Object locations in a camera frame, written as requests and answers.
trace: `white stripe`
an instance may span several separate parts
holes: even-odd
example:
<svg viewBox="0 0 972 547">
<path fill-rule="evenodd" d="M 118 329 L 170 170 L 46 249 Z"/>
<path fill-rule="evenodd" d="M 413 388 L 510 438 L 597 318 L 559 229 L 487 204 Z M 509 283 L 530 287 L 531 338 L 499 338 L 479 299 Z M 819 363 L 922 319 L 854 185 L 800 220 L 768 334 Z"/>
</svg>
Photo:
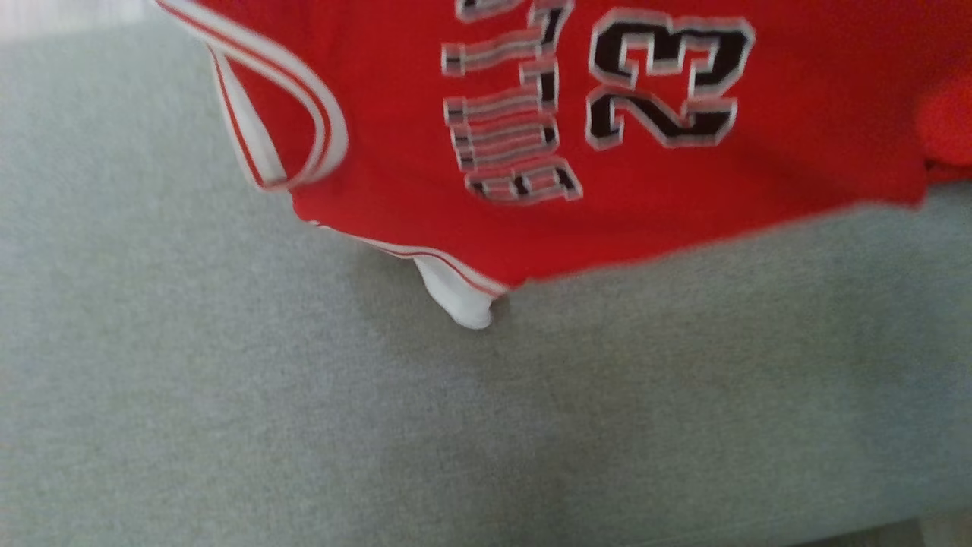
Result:
<svg viewBox="0 0 972 547">
<path fill-rule="evenodd" d="M 246 152 L 243 150 L 244 144 L 236 138 L 236 130 L 233 128 L 233 114 L 229 110 L 229 104 L 223 99 L 223 82 L 220 80 L 220 67 L 217 65 L 216 50 L 209 48 L 209 51 L 211 52 L 209 58 L 213 63 L 213 79 L 216 81 L 216 93 L 219 94 L 220 109 L 223 111 L 223 121 L 226 123 L 226 132 L 229 133 L 229 140 L 233 143 L 236 160 L 239 161 L 243 175 L 250 181 L 250 184 L 263 190 L 264 187 L 254 178 L 253 171 L 250 170 L 250 166 L 246 161 Z"/>
<path fill-rule="evenodd" d="M 195 21 L 212 29 L 215 32 L 224 34 L 272 61 L 276 66 L 268 64 L 258 59 L 232 44 L 220 39 L 219 37 L 207 32 L 200 32 L 191 25 L 183 23 L 190 32 L 201 37 L 219 50 L 226 52 L 229 56 L 239 60 L 249 68 L 259 72 L 278 86 L 284 88 L 299 100 L 304 108 L 307 109 L 314 121 L 314 143 L 308 155 L 307 162 L 300 173 L 295 176 L 294 182 L 304 183 L 318 180 L 333 171 L 344 159 L 348 150 L 348 129 L 341 113 L 337 99 L 321 79 L 303 61 L 289 52 L 286 48 L 270 41 L 259 34 L 241 26 L 219 14 L 202 8 L 187 0 L 157 0 L 161 4 L 167 5 L 172 10 L 191 18 Z M 296 81 L 303 83 L 317 100 L 324 105 L 330 121 L 330 135 L 325 127 L 322 112 L 317 107 L 314 99 L 304 92 Z"/>
<path fill-rule="evenodd" d="M 496 295 L 502 295 L 502 294 L 505 294 L 505 293 L 508 293 L 509 292 L 509 287 L 503 285 L 502 283 L 500 283 L 498 281 L 495 281 L 494 279 L 491 279 L 491 278 L 483 275 L 482 273 L 477 272 L 476 270 L 470 268 L 469 266 L 467 266 L 466 264 L 464 264 L 462 261 L 460 261 L 459 259 L 457 259 L 456 257 L 452 256 L 451 254 L 449 254 L 449 253 L 447 253 L 445 251 L 440 251 L 438 249 L 433 249 L 433 248 L 430 248 L 430 247 L 413 247 L 413 246 L 409 246 L 409 245 L 394 245 L 394 244 L 391 244 L 391 243 L 386 243 L 384 241 L 377 241 L 375 239 L 368 239 L 366 237 L 358 237 L 358 236 L 351 236 L 351 237 L 353 237 L 354 239 L 357 239 L 359 241 L 363 241 L 365 243 L 368 243 L 369 245 L 373 245 L 375 247 L 378 247 L 379 249 L 388 251 L 388 252 L 390 252 L 392 254 L 407 255 L 407 254 L 416 254 L 416 253 L 419 253 L 419 254 L 427 254 L 427 255 L 434 256 L 435 258 L 437 258 L 437 259 L 445 262 L 449 266 L 451 266 L 453 269 L 455 269 L 460 274 L 465 275 L 466 278 L 468 278 L 470 281 L 472 281 L 476 285 L 478 285 L 480 287 L 483 287 L 484 289 L 486 289 L 486 290 L 488 290 L 488 291 L 490 291 L 490 292 L 492 292 L 492 293 L 494 293 Z"/>
<path fill-rule="evenodd" d="M 250 97 L 246 94 L 243 85 L 240 84 L 240 81 L 236 78 L 236 74 L 233 73 L 233 68 L 229 64 L 229 61 L 226 60 L 226 56 L 221 52 L 213 51 L 213 58 L 219 65 L 220 74 L 223 75 L 223 89 L 226 90 L 226 99 L 229 102 L 229 105 L 224 105 L 224 113 L 232 116 L 236 120 L 240 134 L 243 136 L 243 142 L 238 142 L 235 138 L 236 135 L 233 131 L 232 122 L 227 121 L 230 133 L 234 137 L 233 140 L 237 141 L 236 146 L 238 149 L 241 146 L 246 146 L 250 151 L 250 158 L 253 160 L 257 172 L 260 174 L 260 179 L 266 185 L 264 187 L 261 184 L 257 184 L 257 187 L 261 190 L 270 190 L 275 186 L 270 183 L 285 181 L 287 179 L 287 172 L 280 162 L 280 156 L 277 154 L 277 149 L 273 145 L 270 133 L 266 130 L 266 126 L 263 125 L 263 121 L 260 119 L 260 115 L 257 114 L 257 110 L 254 108 L 253 102 L 250 101 Z"/>
</svg>

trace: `red stripe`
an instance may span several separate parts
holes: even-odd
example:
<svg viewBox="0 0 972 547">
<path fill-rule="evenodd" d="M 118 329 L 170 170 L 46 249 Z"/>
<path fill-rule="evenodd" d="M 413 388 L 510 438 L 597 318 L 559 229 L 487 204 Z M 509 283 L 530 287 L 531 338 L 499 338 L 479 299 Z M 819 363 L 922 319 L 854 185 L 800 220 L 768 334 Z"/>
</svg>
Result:
<svg viewBox="0 0 972 547">
<path fill-rule="evenodd" d="M 503 295 L 502 292 L 501 293 L 498 293 L 498 292 L 496 292 L 496 291 L 494 291 L 492 289 L 489 289 L 487 287 L 484 287 L 484 286 L 480 285 L 479 283 L 473 281 L 472 279 L 469 279 L 469 277 L 467 275 L 465 275 L 464 273 L 460 272 L 459 269 L 456 268 L 455 266 L 453 266 L 448 260 L 445 260 L 444 258 L 438 256 L 437 254 L 427 253 L 427 252 L 421 252 L 421 251 L 416 251 L 416 252 L 413 252 L 413 253 L 399 253 L 399 252 L 395 252 L 395 251 L 390 251 L 390 250 L 388 250 L 388 249 L 386 249 L 384 247 L 378 247 L 378 248 L 381 249 L 381 250 L 383 250 L 383 251 L 385 251 L 385 252 L 387 252 L 390 255 L 394 255 L 394 256 L 397 256 L 399 258 L 415 258 L 417 256 L 428 256 L 428 257 L 432 257 L 432 258 L 437 258 L 438 260 L 441 260 L 442 262 L 444 262 L 446 266 L 448 266 L 453 272 L 455 272 L 459 277 L 461 277 L 466 283 L 468 283 L 471 287 L 473 287 L 474 289 L 478 290 L 479 292 L 486 293 L 486 294 L 492 296 L 493 298 L 499 298 L 500 296 Z"/>
<path fill-rule="evenodd" d="M 182 12 L 177 11 L 172 6 L 169 6 L 168 3 L 165 2 L 165 0 L 156 0 L 156 2 L 159 4 L 159 6 L 163 10 L 165 10 L 166 12 L 168 12 L 172 17 L 177 18 L 178 20 L 184 22 L 185 24 L 187 24 L 187 25 L 189 25 L 189 26 L 191 26 L 191 27 L 193 27 L 193 28 L 201 31 L 203 34 L 207 34 L 209 36 L 213 36 L 213 37 L 222 39 L 225 42 L 229 42 L 230 44 L 232 44 L 233 46 L 235 46 L 237 49 L 240 49 L 243 52 L 245 52 L 245 53 L 247 53 L 247 54 L 249 54 L 249 55 L 251 55 L 253 57 L 256 57 L 257 59 L 265 62 L 266 64 L 269 64 L 269 65 L 273 66 L 274 68 L 276 68 L 280 72 L 283 72 L 287 76 L 290 76 L 291 80 L 293 80 L 294 83 L 296 83 L 300 88 L 302 88 L 307 93 L 308 96 L 311 97 L 311 100 L 314 102 L 314 106 L 317 107 L 318 112 L 321 114 L 321 119 L 324 120 L 324 124 L 325 124 L 325 135 L 324 135 L 324 137 L 327 137 L 327 131 L 330 128 L 330 119 L 328 118 L 328 109 L 324 105 L 324 103 L 321 102 L 321 100 L 318 98 L 317 94 L 314 93 L 313 90 L 311 90 L 309 87 L 307 87 L 307 85 L 299 77 L 297 77 L 296 74 L 293 74 L 292 72 L 288 71 L 284 67 L 278 65 L 277 63 L 273 62 L 272 60 L 270 60 L 270 59 L 266 58 L 265 56 L 261 55 L 260 52 L 258 52 L 256 50 L 253 50 L 253 49 L 250 49 L 250 48 L 244 46 L 243 44 L 240 44 L 236 40 L 232 39 L 231 37 L 229 37 L 229 36 L 227 36 L 227 35 L 225 35 L 225 34 L 223 34 L 221 32 L 218 32 L 218 31 L 216 31 L 216 30 L 214 30 L 214 29 L 206 26 L 202 22 L 200 22 L 200 21 L 198 21 L 198 20 L 196 20 L 194 18 L 191 18 L 190 16 L 188 16 L 188 15 L 182 13 Z M 216 14 L 216 15 L 217 15 L 217 17 L 220 17 L 220 18 L 229 20 L 230 22 L 232 22 L 234 24 L 238 24 L 235 21 L 233 21 L 232 19 L 229 19 L 229 18 L 220 16 L 219 14 Z M 325 156 L 327 155 L 327 154 L 325 154 L 326 151 L 327 151 L 326 150 L 326 147 L 321 150 L 321 157 L 318 158 L 318 161 L 313 165 L 313 168 L 310 169 L 310 172 L 316 171 L 318 169 L 318 167 L 321 166 L 321 164 L 325 160 Z"/>
<path fill-rule="evenodd" d="M 216 68 L 216 76 L 220 82 L 220 94 L 223 96 L 223 103 L 226 104 L 226 111 L 229 113 L 229 122 L 233 126 L 233 134 L 236 136 L 236 141 L 239 143 L 240 150 L 243 151 L 243 158 L 246 161 L 247 168 L 253 173 L 253 179 L 257 181 L 257 186 L 261 188 L 266 188 L 266 183 L 260 176 L 260 172 L 257 170 L 257 163 L 254 162 L 253 157 L 250 155 L 250 148 L 246 145 L 246 139 L 243 138 L 243 131 L 240 129 L 239 123 L 236 121 L 236 114 L 233 112 L 233 105 L 229 101 L 229 94 L 226 92 L 226 82 L 223 80 L 223 69 L 220 68 L 220 62 L 216 58 L 216 53 L 213 52 L 212 48 L 209 48 L 209 55 L 213 57 L 213 66 Z"/>
</svg>

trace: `red basketball jersey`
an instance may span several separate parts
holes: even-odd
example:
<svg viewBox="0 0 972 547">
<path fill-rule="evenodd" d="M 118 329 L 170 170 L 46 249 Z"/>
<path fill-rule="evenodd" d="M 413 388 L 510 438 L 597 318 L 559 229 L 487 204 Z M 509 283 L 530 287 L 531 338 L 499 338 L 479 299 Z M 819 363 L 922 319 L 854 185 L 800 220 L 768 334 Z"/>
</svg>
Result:
<svg viewBox="0 0 972 547">
<path fill-rule="evenodd" d="M 972 163 L 968 0 L 159 3 L 258 185 L 492 293 Z"/>
</svg>

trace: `red fabric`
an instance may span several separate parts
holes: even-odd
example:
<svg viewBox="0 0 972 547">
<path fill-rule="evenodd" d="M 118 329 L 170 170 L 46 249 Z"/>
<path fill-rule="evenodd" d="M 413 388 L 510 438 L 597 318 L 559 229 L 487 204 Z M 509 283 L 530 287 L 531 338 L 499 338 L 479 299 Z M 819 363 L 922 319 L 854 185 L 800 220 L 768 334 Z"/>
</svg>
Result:
<svg viewBox="0 0 972 547">
<path fill-rule="evenodd" d="M 932 169 L 933 180 L 959 176 L 969 163 L 969 71 L 956 73 L 955 60 L 972 47 L 972 2 L 584 0 L 567 18 L 556 52 L 542 57 L 559 68 L 554 155 L 570 164 L 582 197 L 486 200 L 467 188 L 443 100 L 518 87 L 521 60 L 449 77 L 443 44 L 524 31 L 531 8 L 545 3 L 521 0 L 464 22 L 456 2 L 444 0 L 421 8 L 400 0 L 198 2 L 294 52 L 340 104 L 348 154 L 325 180 L 293 190 L 298 216 L 360 237 L 441 249 L 508 285 L 644 260 L 862 201 L 913 205 L 929 182 L 928 160 L 950 164 Z M 751 26 L 745 69 L 723 94 L 738 101 L 738 111 L 721 142 L 666 148 L 621 113 L 621 144 L 589 144 L 588 95 L 601 85 L 589 67 L 592 32 L 615 7 L 687 25 L 744 18 Z M 687 58 L 706 55 L 689 51 Z M 642 72 L 634 92 L 677 110 L 690 61 L 681 73 L 648 76 L 644 49 L 628 58 Z M 955 78 L 964 78 L 958 91 L 950 87 Z M 313 131 L 298 105 L 259 76 L 242 71 L 240 80 L 287 172 L 300 169 Z"/>
</svg>

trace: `gray fabric surface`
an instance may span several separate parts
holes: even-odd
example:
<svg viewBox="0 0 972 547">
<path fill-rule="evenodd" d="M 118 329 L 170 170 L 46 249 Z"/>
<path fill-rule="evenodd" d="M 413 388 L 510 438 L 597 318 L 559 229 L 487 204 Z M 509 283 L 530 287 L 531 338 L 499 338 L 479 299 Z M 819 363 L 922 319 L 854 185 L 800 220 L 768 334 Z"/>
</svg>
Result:
<svg viewBox="0 0 972 547">
<path fill-rule="evenodd" d="M 0 50 L 16 546 L 782 545 L 972 503 L 972 186 L 525 288 L 247 188 L 165 22 Z"/>
</svg>

